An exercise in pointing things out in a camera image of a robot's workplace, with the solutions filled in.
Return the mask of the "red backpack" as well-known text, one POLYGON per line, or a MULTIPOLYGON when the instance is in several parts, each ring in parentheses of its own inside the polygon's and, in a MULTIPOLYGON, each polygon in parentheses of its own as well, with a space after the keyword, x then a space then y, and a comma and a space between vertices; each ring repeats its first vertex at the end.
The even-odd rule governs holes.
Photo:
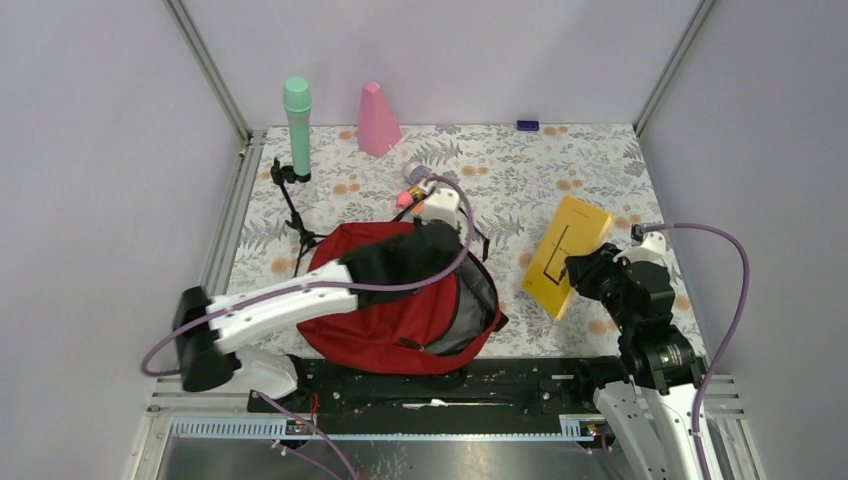
MULTIPOLYGON (((337 226, 317 247, 311 270, 349 248, 386 237, 388 222, 337 226)), ((375 305, 298 324, 307 343, 325 359, 376 374, 436 375, 464 367, 489 336, 508 322, 482 260, 468 254, 449 276, 392 304, 375 305)))

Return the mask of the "yellow book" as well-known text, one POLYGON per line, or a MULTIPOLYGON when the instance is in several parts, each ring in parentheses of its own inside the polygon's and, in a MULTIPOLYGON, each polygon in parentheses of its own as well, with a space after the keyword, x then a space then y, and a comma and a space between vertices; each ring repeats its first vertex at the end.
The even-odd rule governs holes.
POLYGON ((566 195, 559 203, 521 282, 523 291, 555 320, 565 316, 573 295, 562 273, 566 258, 596 250, 611 223, 611 213, 575 197, 566 195))

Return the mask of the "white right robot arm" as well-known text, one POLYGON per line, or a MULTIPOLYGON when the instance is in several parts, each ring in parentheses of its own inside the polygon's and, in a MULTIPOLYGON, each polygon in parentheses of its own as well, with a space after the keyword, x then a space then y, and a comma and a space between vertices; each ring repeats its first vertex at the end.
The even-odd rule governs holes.
POLYGON ((579 368, 577 405, 603 415, 637 478, 722 478, 702 405, 704 369, 672 322, 675 291, 658 254, 605 243, 567 257, 563 274, 620 332, 618 355, 579 368))

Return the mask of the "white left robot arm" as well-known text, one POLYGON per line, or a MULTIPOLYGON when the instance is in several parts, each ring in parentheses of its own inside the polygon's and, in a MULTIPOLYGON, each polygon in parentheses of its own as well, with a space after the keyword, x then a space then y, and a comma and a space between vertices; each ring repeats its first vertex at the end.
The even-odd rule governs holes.
POLYGON ((241 296, 211 297, 200 286, 183 291, 172 323, 182 389, 241 384, 271 395, 285 410, 304 407, 308 381, 289 359, 254 341, 320 317, 398 302, 451 275, 468 254, 459 231, 443 221, 387 226, 386 237, 272 287, 241 296))

